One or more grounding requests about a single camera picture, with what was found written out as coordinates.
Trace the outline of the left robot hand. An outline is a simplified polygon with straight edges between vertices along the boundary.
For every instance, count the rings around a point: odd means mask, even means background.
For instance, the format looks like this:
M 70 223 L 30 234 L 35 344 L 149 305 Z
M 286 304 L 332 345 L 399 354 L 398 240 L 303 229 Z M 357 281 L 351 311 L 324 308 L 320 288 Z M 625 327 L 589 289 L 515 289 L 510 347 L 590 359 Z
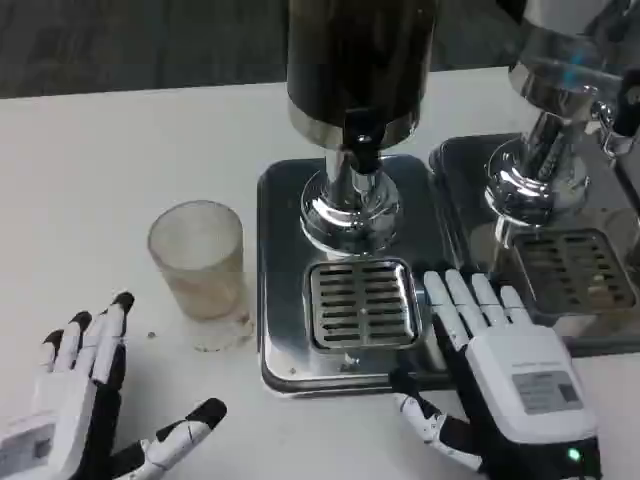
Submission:
M 225 403 L 209 398 L 115 450 L 134 302 L 121 292 L 101 313 L 81 311 L 45 338 L 30 409 L 1 434 L 2 478 L 160 479 L 225 418 Z

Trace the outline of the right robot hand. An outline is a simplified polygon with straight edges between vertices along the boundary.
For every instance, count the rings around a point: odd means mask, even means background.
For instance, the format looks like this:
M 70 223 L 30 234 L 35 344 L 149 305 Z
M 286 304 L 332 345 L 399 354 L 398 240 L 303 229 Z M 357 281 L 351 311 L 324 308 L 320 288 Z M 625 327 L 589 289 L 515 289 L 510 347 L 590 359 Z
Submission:
M 438 348 L 466 417 L 436 407 L 397 368 L 389 383 L 421 441 L 487 479 L 600 479 L 595 414 L 564 341 L 516 289 L 480 272 L 423 276 Z

